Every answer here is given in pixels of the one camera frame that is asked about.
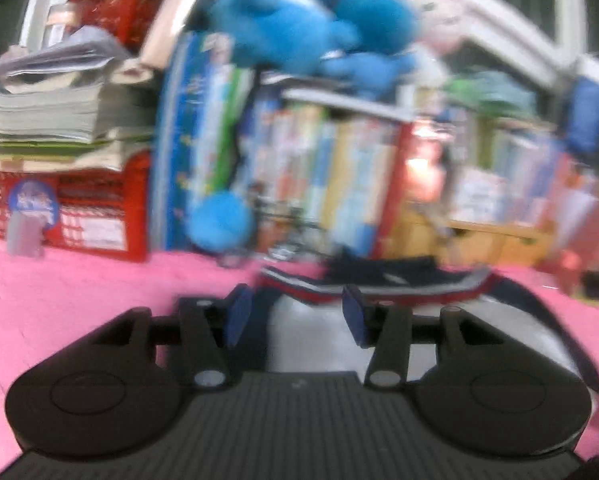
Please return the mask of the stack of paper books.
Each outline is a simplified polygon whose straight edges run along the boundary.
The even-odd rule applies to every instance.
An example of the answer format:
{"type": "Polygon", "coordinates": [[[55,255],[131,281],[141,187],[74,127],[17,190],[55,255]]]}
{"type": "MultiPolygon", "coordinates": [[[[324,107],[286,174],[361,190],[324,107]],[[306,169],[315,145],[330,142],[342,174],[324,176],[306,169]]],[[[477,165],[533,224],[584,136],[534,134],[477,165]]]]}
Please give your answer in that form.
{"type": "Polygon", "coordinates": [[[0,170],[120,171],[150,151],[154,70],[109,32],[84,26],[30,52],[0,56],[0,170]]]}

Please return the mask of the right row of upright books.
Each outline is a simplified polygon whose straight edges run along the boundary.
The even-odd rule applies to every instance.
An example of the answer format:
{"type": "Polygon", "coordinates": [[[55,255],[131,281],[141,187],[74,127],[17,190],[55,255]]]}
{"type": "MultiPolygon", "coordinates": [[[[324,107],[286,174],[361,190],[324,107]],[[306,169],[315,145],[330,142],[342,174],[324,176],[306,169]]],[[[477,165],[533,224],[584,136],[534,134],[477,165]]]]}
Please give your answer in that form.
{"type": "Polygon", "coordinates": [[[467,167],[508,180],[505,221],[536,229],[555,226],[555,216],[571,188],[592,188],[595,170],[576,159],[553,125],[513,117],[465,113],[453,118],[456,170],[447,179],[450,209],[453,191],[467,167]]]}

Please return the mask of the row of upright books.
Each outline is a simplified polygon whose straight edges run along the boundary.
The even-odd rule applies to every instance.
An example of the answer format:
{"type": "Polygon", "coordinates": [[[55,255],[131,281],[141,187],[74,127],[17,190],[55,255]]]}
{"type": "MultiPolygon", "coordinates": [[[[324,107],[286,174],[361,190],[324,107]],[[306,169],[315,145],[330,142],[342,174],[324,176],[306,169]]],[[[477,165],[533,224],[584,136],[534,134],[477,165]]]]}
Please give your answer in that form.
{"type": "Polygon", "coordinates": [[[337,248],[377,255],[394,217],[392,172],[410,110],[240,68],[231,54],[228,37],[205,32],[187,32],[174,48],[150,168],[150,248],[203,252],[185,234],[188,214],[230,191],[251,207],[257,197],[299,207],[337,248]]]}
{"type": "Polygon", "coordinates": [[[447,179],[450,209],[453,191],[467,167],[508,180],[505,221],[536,229],[555,226],[555,216],[571,188],[592,188],[595,170],[576,159],[553,125],[513,117],[465,113],[453,118],[456,170],[447,179]]]}

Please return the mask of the blue plush ball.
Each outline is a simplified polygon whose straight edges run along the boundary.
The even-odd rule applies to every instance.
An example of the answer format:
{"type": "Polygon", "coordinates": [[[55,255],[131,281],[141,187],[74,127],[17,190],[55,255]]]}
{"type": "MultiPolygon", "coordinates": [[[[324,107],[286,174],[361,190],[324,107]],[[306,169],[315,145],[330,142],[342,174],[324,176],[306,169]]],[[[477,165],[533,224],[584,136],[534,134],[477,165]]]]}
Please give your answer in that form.
{"type": "Polygon", "coordinates": [[[221,191],[205,197],[188,214],[185,234],[203,252],[224,254],[244,246],[255,228],[255,214],[243,197],[221,191]]]}

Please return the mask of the miniature black bicycle model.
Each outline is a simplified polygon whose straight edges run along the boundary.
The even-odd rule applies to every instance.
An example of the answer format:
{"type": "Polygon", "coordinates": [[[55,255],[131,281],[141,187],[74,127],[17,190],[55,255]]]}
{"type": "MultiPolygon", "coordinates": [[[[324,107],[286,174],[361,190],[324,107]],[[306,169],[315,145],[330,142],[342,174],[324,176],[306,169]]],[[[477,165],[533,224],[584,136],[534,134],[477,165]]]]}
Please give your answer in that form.
{"type": "Polygon", "coordinates": [[[216,258],[223,269],[243,268],[252,260],[316,262],[339,251],[329,232],[319,223],[305,220],[299,207],[257,197],[252,200],[252,212],[254,231],[248,242],[216,258]]]}

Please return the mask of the navy and white jacket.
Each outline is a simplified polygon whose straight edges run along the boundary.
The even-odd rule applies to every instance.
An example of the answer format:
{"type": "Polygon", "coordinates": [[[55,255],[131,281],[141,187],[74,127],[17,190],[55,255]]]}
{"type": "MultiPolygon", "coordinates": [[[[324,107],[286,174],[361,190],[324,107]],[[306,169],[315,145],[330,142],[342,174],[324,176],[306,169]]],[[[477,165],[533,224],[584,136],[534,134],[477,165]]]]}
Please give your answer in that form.
{"type": "Polygon", "coordinates": [[[348,330],[342,311],[347,285],[374,301],[406,304],[419,335],[434,333],[441,312],[457,307],[554,360],[599,393],[597,364],[545,300],[495,271],[449,271],[432,257],[372,261],[342,255],[316,278],[279,266],[262,268],[254,311],[269,370],[365,374],[372,352],[359,347],[348,330]]]}

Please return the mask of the left row of upright books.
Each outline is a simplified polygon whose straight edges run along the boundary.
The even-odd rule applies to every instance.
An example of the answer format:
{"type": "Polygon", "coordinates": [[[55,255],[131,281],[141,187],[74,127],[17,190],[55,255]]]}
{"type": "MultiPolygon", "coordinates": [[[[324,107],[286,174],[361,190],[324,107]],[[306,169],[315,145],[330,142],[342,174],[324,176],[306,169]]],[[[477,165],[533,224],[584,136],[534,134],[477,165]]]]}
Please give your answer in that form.
{"type": "Polygon", "coordinates": [[[185,234],[188,214],[230,191],[251,207],[257,197],[299,207],[337,248],[377,255],[394,217],[392,172],[410,110],[240,68],[231,54],[228,37],[205,32],[187,32],[174,48],[150,168],[150,248],[203,252],[185,234]]]}

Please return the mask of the blue round tag stand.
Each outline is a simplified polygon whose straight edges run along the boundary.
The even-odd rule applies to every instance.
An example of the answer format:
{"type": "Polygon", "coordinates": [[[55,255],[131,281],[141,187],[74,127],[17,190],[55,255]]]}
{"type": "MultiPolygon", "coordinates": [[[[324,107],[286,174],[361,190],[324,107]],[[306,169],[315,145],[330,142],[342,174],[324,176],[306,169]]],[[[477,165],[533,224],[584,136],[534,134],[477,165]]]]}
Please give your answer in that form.
{"type": "Polygon", "coordinates": [[[40,258],[45,232],[60,218],[60,203],[54,188],[37,179],[18,181],[8,194],[6,248],[11,256],[40,258]]]}

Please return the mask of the wooden desk organizer with drawers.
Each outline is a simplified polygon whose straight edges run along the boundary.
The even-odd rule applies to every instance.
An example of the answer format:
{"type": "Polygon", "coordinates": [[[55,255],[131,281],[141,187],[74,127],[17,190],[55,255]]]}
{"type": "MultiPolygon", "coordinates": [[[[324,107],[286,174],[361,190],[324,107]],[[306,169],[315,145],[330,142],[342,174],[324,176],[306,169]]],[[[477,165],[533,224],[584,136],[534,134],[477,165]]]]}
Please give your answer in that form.
{"type": "Polygon", "coordinates": [[[546,258],[554,226],[452,220],[438,204],[408,202],[388,238],[387,258],[431,256],[442,266],[535,266],[546,258]]]}

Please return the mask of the red plastic crate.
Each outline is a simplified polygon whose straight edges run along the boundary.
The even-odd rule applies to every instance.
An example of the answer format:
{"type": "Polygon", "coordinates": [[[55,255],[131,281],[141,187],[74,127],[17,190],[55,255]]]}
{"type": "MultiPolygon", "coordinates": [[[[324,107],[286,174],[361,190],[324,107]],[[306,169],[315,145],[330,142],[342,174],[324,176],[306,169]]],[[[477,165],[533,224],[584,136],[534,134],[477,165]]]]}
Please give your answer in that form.
{"type": "Polygon", "coordinates": [[[60,218],[45,232],[45,246],[120,260],[147,257],[147,197],[150,155],[134,155],[124,169],[83,169],[28,174],[0,170],[0,238],[8,223],[8,194],[24,179],[54,188],[60,218]]]}

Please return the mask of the pink towel mat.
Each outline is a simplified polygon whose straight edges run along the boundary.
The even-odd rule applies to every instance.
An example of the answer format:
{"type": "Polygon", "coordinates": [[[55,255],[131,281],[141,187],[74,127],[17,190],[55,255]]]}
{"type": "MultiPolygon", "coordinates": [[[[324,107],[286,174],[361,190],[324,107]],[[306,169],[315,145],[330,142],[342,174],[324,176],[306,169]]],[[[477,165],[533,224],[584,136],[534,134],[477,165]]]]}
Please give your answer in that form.
{"type": "MultiPolygon", "coordinates": [[[[131,263],[61,249],[34,259],[9,255],[0,240],[0,471],[19,454],[4,398],[22,372],[121,312],[149,307],[164,313],[178,296],[221,296],[238,283],[255,281],[263,264],[255,260],[226,270],[191,252],[158,252],[147,262],[131,263]]],[[[550,288],[547,277],[530,268],[498,271],[540,297],[599,370],[598,307],[550,288]]],[[[577,451],[599,454],[599,408],[577,451]]]]}

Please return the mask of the pocket label printer box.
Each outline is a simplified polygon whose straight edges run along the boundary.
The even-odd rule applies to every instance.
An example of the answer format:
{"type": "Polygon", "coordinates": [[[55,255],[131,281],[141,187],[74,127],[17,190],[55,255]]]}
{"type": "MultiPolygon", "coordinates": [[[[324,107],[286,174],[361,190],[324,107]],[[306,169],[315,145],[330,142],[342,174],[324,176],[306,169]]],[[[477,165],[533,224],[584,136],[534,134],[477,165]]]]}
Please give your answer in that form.
{"type": "Polygon", "coordinates": [[[467,167],[452,195],[452,220],[499,224],[505,221],[508,180],[481,168],[467,167]]]}

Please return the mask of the large blue plush toy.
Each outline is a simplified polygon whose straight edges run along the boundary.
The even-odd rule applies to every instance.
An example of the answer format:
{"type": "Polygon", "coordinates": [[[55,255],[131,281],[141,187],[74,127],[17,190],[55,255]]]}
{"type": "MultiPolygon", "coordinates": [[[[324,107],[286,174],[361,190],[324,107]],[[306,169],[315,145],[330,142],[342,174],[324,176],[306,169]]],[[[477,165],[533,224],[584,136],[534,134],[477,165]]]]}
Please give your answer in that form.
{"type": "Polygon", "coordinates": [[[371,101],[417,68],[418,21],[403,0],[217,0],[209,24],[231,38],[237,66],[339,80],[371,101]]]}

